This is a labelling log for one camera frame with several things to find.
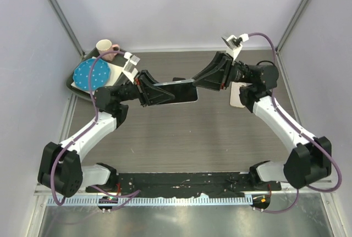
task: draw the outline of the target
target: metal pole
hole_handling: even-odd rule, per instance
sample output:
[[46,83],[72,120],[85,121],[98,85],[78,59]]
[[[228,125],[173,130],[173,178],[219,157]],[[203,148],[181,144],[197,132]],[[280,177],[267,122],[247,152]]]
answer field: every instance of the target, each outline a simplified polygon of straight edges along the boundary
[[81,55],[81,57],[84,56],[84,51],[77,39],[77,37],[75,36],[75,33],[73,32],[71,26],[69,25],[64,13],[61,10],[61,7],[59,6],[57,0],[48,0],[50,5],[52,6],[53,10],[55,11],[57,17],[59,18],[61,24],[63,25],[65,31],[67,32],[68,36],[70,37],[73,45],[75,46],[76,50],[78,51],[78,53]]
[[310,0],[301,0],[296,12],[294,13],[294,15],[292,16],[283,36],[281,37],[278,47],[276,49],[276,51],[279,53],[281,51],[281,49],[283,48],[287,38],[289,37],[289,35],[291,34],[293,28],[295,27],[297,21],[299,20],[299,18],[302,16],[302,13],[304,12],[305,8],[307,7],[308,3]]

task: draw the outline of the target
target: wood grain surface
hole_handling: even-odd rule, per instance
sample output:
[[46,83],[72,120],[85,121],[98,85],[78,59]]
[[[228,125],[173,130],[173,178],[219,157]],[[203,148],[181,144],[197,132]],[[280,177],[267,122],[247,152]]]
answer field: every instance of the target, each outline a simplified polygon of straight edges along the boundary
[[[148,69],[159,82],[173,77],[191,78],[215,52],[138,53],[139,69]],[[242,51],[238,60],[256,64],[271,60],[270,51]],[[275,89],[279,103],[292,115],[280,77]],[[127,102],[125,123],[106,136],[83,161],[103,162],[119,172],[220,172],[247,171],[264,160],[285,161],[288,152],[261,119],[246,108],[229,105],[230,88],[216,92],[199,89],[195,103],[142,108]],[[70,134],[93,116],[90,102],[79,99]]]

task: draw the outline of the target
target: white mug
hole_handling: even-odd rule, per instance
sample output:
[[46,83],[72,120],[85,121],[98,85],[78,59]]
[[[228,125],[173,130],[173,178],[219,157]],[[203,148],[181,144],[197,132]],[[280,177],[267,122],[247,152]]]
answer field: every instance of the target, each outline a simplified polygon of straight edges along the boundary
[[[116,50],[114,48],[117,48],[117,51],[120,51],[120,46],[119,45],[113,45],[112,42],[109,39],[103,39],[97,42],[96,46],[97,50],[99,51],[99,54]],[[102,57],[102,59],[106,61],[112,61],[115,58],[116,54],[106,54],[105,56]]]

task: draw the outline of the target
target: white wall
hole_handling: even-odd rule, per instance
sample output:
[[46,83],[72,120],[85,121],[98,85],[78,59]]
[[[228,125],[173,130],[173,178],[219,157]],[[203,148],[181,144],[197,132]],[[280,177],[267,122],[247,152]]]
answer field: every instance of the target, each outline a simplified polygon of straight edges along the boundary
[[343,172],[338,196],[352,223],[351,0],[312,0],[282,51],[303,124],[328,137]]
[[79,61],[47,0],[0,0],[1,236],[25,236],[43,147],[57,142]]
[[[125,49],[223,47],[224,33],[278,43],[300,0],[58,0],[85,50],[102,38]],[[267,46],[256,38],[246,47]]]

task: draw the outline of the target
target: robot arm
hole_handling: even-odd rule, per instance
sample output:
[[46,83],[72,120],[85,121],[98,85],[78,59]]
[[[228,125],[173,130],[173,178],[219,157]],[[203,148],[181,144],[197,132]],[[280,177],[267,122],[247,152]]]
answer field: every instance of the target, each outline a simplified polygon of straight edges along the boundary
[[[277,113],[277,108],[280,108],[296,128],[318,142],[331,155],[328,139],[316,138],[290,117],[277,102],[274,105],[270,91],[277,86],[277,67],[247,65],[236,61],[242,49],[241,43],[248,40],[248,35],[223,39],[228,46],[226,53],[215,54],[212,62],[193,77],[194,86],[220,91],[226,89],[231,82],[248,83],[248,86],[240,88],[241,103],[274,131],[290,153],[286,163],[265,161],[250,167],[252,183],[256,185],[266,181],[287,181],[299,189],[329,176],[331,162]],[[58,145],[51,142],[45,147],[38,175],[39,183],[50,188],[51,168],[57,155],[62,148],[85,132],[60,159],[54,174],[56,191],[65,197],[71,197],[81,186],[99,185],[106,191],[116,189],[117,171],[102,163],[82,167],[84,157],[101,139],[125,121],[128,106],[121,102],[138,99],[145,107],[175,99],[172,93],[155,86],[158,82],[147,70],[137,71],[135,66],[139,58],[130,53],[126,53],[125,58],[127,62],[123,68],[124,79],[120,79],[123,84],[100,87],[95,91],[95,104],[100,111],[98,117],[69,139]]]
[[[246,41],[248,35],[223,39],[228,46],[226,53],[217,52],[213,61],[194,77],[194,85],[219,91],[226,89],[231,82],[251,84],[240,88],[241,103],[274,131],[290,154],[286,163],[265,161],[250,167],[252,182],[259,184],[265,181],[287,181],[294,188],[300,189],[329,176],[331,162],[300,134],[304,133],[316,141],[329,155],[331,155],[330,141],[326,137],[317,138],[305,130],[276,99],[272,98],[271,90],[277,86],[279,77],[277,67],[246,65],[235,61],[242,49],[241,42]],[[291,125],[283,119],[277,109],[289,119]],[[297,133],[294,127],[300,130],[300,133]]]

